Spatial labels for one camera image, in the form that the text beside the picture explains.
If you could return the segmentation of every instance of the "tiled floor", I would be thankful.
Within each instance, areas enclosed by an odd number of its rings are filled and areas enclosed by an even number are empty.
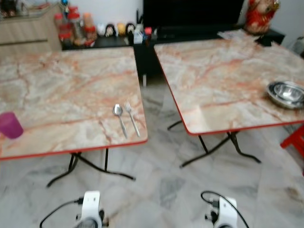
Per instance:
[[[251,228],[299,228],[304,224],[303,159],[292,148],[282,150],[288,135],[283,127],[243,131],[238,141],[243,152],[262,164],[241,157],[228,142],[217,153],[184,169],[179,165],[203,153],[197,137],[182,125],[171,132],[167,126],[179,120],[171,94],[162,77],[142,88],[149,141],[141,146],[109,151],[108,169],[136,176],[136,182],[101,174],[83,163],[56,182],[69,156],[4,161],[0,164],[0,227],[37,228],[41,219],[61,203],[101,192],[101,206],[111,228],[210,228],[204,220],[209,206],[200,199],[213,190],[237,199],[237,206]],[[211,148],[224,137],[203,136]],[[103,167],[104,153],[85,153]],[[46,228],[69,228],[81,208],[68,206],[46,221]],[[244,227],[238,221],[238,227]]]

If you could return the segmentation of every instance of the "stainless steel bowl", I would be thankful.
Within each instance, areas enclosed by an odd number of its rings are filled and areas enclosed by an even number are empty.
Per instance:
[[[304,101],[304,89],[292,82],[278,82],[274,92],[281,98],[289,101]]]
[[[275,92],[275,86],[282,82],[272,82],[267,86],[267,92],[271,100],[277,105],[288,109],[304,108],[304,101],[291,101],[278,95]]]

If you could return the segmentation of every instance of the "electric cable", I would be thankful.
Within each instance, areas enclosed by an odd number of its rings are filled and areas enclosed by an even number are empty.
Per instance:
[[[79,198],[79,199],[76,199],[76,200],[71,200],[69,202],[66,202],[66,203],[60,205],[59,207],[57,207],[56,209],[54,209],[51,213],[49,213],[47,216],[45,216],[44,219],[42,219],[42,221],[40,222],[39,228],[43,228],[42,224],[45,222],[45,220],[47,220],[48,217],[50,217],[52,214],[54,214],[60,208],[66,206],[66,205],[72,204],[72,203],[78,203],[79,205],[81,205],[81,204],[83,204],[83,202],[84,202],[84,198],[82,197],[82,198]]]
[[[229,204],[233,207],[233,209],[237,212],[237,214],[241,217],[241,219],[242,219],[243,223],[245,224],[246,228],[249,228],[249,226],[248,226],[248,224],[246,223],[244,217],[241,215],[241,213],[238,211],[238,209],[237,209],[237,208],[236,208],[236,207],[235,207],[235,206],[234,206],[226,197],[224,197],[224,196],[222,196],[221,194],[218,194],[218,193],[216,193],[216,192],[214,192],[214,191],[203,191],[203,192],[200,194],[200,197],[203,199],[203,201],[205,201],[205,202],[208,203],[208,204],[212,204],[212,202],[209,201],[209,200],[206,200],[206,199],[204,198],[204,196],[203,196],[204,194],[207,194],[207,193],[213,194],[213,195],[217,195],[217,196],[223,198],[225,201],[227,201],[227,203],[229,203]]]

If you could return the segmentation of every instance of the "white wall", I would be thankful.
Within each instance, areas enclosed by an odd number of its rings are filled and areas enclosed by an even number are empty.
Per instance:
[[[80,12],[93,14],[96,23],[128,23],[136,21],[136,10],[143,10],[143,0],[70,0]],[[238,20],[245,22],[248,0],[244,1]],[[284,46],[304,35],[304,0],[281,0],[281,8],[272,20],[272,28],[286,34]]]

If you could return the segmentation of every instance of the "red table edge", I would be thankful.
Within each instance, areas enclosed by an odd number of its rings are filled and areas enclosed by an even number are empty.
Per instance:
[[[184,125],[184,128],[187,132],[188,135],[190,136],[199,136],[199,135],[207,135],[207,134],[219,134],[219,133],[226,133],[226,132],[238,132],[238,131],[243,131],[243,130],[250,130],[250,129],[258,129],[258,128],[264,128],[264,127],[276,127],[276,126],[284,126],[284,125],[289,125],[289,124],[301,124],[301,123],[304,123],[304,119],[303,120],[299,120],[299,121],[293,121],[293,122],[284,122],[284,123],[275,123],[275,124],[266,124],[266,125],[259,125],[259,126],[252,126],[252,127],[243,127],[243,128],[234,128],[234,129],[226,129],[226,130],[218,130],[218,131],[213,131],[213,132],[204,132],[204,133],[192,133],[188,130],[186,124],[185,124],[185,121],[183,120],[182,118],[182,115],[181,115],[181,112],[180,112],[180,109],[179,109],[179,106],[177,105],[176,103],[176,100],[174,98],[174,95],[173,95],[173,92],[171,90],[171,87],[170,87],[170,84],[168,82],[168,79],[166,77],[166,74],[162,68],[162,65],[161,65],[161,62],[157,56],[157,53],[156,51],[154,50],[155,54],[156,54],[156,57],[157,57],[157,61],[159,62],[160,66],[161,66],[161,71],[162,71],[162,74],[165,76],[165,79],[166,79],[166,82],[168,84],[168,87],[170,89],[170,93],[173,97],[173,100],[175,102],[175,106],[177,107],[177,111],[179,112],[179,115],[181,117],[181,120],[182,120],[182,124]]]
[[[77,150],[60,151],[60,152],[47,152],[47,153],[36,153],[36,154],[28,154],[28,155],[18,155],[18,156],[0,158],[0,161],[22,159],[22,158],[44,157],[44,156],[60,155],[60,154],[66,154],[66,153],[88,152],[88,151],[93,151],[93,150],[100,150],[100,149],[105,149],[105,148],[110,149],[110,148],[123,147],[123,146],[135,146],[135,145],[145,144],[146,142],[148,142],[148,137],[144,141],[140,141],[140,142],[123,143],[123,144],[117,144],[117,145],[111,145],[111,146],[92,147],[92,148],[84,148],[84,149],[77,149]]]

